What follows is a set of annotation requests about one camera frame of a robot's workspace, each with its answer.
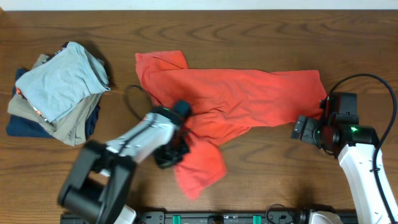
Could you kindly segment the red orange t-shirt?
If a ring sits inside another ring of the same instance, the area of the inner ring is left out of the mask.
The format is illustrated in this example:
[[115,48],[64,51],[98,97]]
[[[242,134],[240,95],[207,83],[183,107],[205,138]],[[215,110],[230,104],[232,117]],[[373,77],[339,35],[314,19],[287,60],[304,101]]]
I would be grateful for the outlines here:
[[326,97],[316,70],[193,69],[180,50],[137,53],[136,73],[153,104],[186,101],[189,153],[174,167],[182,192],[196,199],[226,175],[220,146],[253,127],[275,127],[300,115],[318,118]]

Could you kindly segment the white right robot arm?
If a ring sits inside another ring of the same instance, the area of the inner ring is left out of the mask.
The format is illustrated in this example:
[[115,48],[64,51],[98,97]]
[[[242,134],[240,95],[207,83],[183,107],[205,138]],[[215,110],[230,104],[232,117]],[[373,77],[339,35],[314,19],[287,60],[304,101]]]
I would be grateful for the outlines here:
[[397,223],[397,203],[386,177],[376,130],[352,114],[324,120],[299,116],[293,139],[334,156],[348,180],[359,223]]

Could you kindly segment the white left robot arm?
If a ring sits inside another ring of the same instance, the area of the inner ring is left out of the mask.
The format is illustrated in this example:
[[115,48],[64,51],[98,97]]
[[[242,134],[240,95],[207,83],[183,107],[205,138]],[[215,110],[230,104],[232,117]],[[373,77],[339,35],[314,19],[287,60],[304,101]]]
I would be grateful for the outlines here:
[[190,151],[184,124],[191,113],[182,100],[171,109],[158,106],[122,136],[106,143],[85,143],[58,204],[85,223],[134,223],[136,212],[126,200],[136,168],[149,156],[161,169],[182,162]]

